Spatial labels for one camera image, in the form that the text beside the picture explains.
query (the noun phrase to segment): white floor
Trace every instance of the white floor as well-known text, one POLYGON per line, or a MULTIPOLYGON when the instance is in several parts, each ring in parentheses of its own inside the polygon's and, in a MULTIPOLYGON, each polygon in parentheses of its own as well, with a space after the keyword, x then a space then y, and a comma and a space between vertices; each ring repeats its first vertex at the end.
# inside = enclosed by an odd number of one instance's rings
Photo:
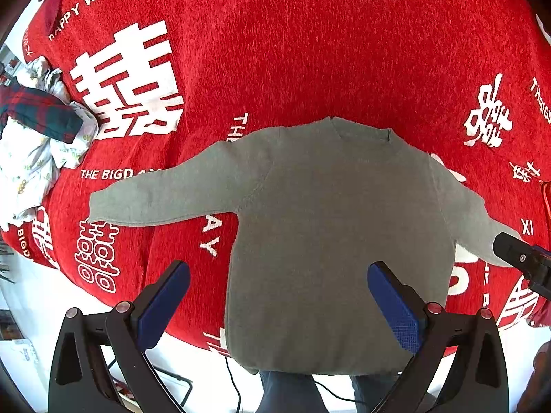
MULTIPOLYGON (((8 259, 10 278, 15 285, 0 282, 0 288, 12 310, 21 331, 34 344, 39 357, 42 379, 47 380, 57 335, 65 312, 79 307, 85 314, 110 310, 108 306, 74 286, 60 272, 34 264, 15 256, 8 259)), ((508 366, 511 411, 532 373, 532 360, 541 344, 549 341, 549 329, 533 329, 519 324, 502 335, 503 349, 508 366)), ((106 349, 106 359, 112 353, 106 349)), ((178 373, 194 382, 194 390, 186 404, 187 413, 216 413, 235 411, 237 395, 230 382, 224 358, 218 354, 197 349, 175 338, 164 335, 158 346, 148 353, 153 364, 178 373)), ((429 391, 437 392, 447 375, 452 358, 445 358, 429 391)), ((262 398, 259 376, 253 376, 230 360, 230 368, 241 392, 242 408, 254 412, 262 398)), ((316 376, 336 394, 353 397, 350 379, 345 376, 316 376)), ((187 386, 169 380, 167 387, 177 399, 183 397, 187 386)), ((331 412, 352 413, 354 405, 341 401, 320 389, 323 400, 331 412)))

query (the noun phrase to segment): black cable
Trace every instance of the black cable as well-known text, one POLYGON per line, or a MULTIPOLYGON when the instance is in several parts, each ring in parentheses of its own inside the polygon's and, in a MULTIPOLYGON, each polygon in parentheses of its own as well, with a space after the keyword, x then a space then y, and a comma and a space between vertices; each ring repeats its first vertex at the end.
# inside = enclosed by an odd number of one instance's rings
POLYGON ((233 374, 230 370, 230 364, 228 363, 228 358, 224 357, 226 359, 226 368, 228 369, 228 373, 230 373, 231 383, 233 384, 233 387, 235 388, 236 393, 238 394, 238 407, 235 410, 235 413, 239 413, 241 411, 241 393, 239 393, 238 387, 235 384, 235 381, 233 380, 233 374))
MULTIPOLYGON (((110 370, 111 367, 117 363, 117 359, 113 359, 113 361, 107 366, 107 370, 110 370)), ((189 398, 189 395, 191 394, 191 390, 194 388, 194 383, 193 381, 190 381, 189 379, 187 379, 186 377, 183 377, 181 375, 178 375, 178 374, 175 374, 175 373, 171 373, 169 371, 165 371, 164 369, 162 368, 159 368, 155 365, 153 365, 153 368, 156 370, 156 371, 159 371, 160 373, 164 374, 164 375, 168 375, 170 377, 172 377, 173 379, 176 379, 177 381, 180 381, 180 382, 186 382, 188 385, 189 385, 189 388, 187 390, 187 393, 186 395, 184 396, 183 400, 181 401, 180 403, 180 407, 182 408, 182 411, 184 413, 186 413, 186 410, 184 410, 184 405, 186 405, 186 402, 187 402, 187 399, 189 398)))
POLYGON ((356 404, 362 404, 362 405, 367 405, 365 402, 363 402, 362 400, 355 400, 355 399, 346 399, 346 398, 341 398, 340 396, 337 396, 334 392, 332 392, 331 390, 329 390, 329 388, 327 388, 324 384, 318 382, 318 381, 314 381, 315 383, 317 383, 319 386, 322 386, 323 388, 325 388, 330 394, 332 394, 333 396, 335 396, 337 399, 340 399, 340 400, 345 400, 346 402, 354 402, 356 404))

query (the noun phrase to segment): metal screw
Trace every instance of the metal screw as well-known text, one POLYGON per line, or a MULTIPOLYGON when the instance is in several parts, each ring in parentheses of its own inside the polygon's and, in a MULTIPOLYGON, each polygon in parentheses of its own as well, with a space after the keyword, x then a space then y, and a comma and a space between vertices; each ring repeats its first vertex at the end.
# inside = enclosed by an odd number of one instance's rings
POLYGON ((130 303, 128 301, 121 301, 119 304, 117 304, 117 312, 118 313, 125 313, 125 312, 128 312, 128 310, 130 309, 130 303))
POLYGON ((443 310, 442 306, 440 306, 438 303, 429 303, 426 305, 426 308, 431 314, 435 315, 442 313, 443 310))
POLYGON ((491 312, 490 309, 481 309, 481 310, 480 310, 480 315, 481 315, 482 318, 484 318, 485 320, 489 320, 491 317, 494 316, 494 314, 492 314, 492 312, 491 312))
POLYGON ((78 309, 76 307, 72 307, 71 309, 69 309, 67 311, 67 313, 65 314, 65 316, 67 318, 74 318, 76 317, 76 314, 78 314, 78 309))

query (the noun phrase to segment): sweatshirt sleeve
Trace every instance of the sweatshirt sleeve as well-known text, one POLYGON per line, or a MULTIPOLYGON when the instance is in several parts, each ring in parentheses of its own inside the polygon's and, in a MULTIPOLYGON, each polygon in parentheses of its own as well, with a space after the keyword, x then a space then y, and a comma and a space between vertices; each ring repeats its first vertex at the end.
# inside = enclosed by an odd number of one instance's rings
POLYGON ((429 163, 440 209, 452 239, 490 264, 511 267, 494 254, 494 239, 501 232, 521 239, 520 235, 492 219, 484 207, 484 199, 458 182, 444 166, 432 158, 429 163))
POLYGON ((90 222, 143 227, 235 212, 271 169, 280 129, 219 141, 172 169, 121 180, 93 193, 90 222))

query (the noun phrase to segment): blue gripper pad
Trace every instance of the blue gripper pad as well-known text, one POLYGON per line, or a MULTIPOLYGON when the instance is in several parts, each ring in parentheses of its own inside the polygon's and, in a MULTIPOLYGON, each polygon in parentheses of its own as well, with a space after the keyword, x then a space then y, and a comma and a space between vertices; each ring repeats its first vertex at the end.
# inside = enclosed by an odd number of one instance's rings
POLYGON ((136 335, 138 348, 142 352, 157 345, 190 283, 189 267, 180 262, 139 317, 136 335))
POLYGON ((417 353, 422 344, 418 318, 377 264, 369 266, 367 285, 400 346, 417 353))

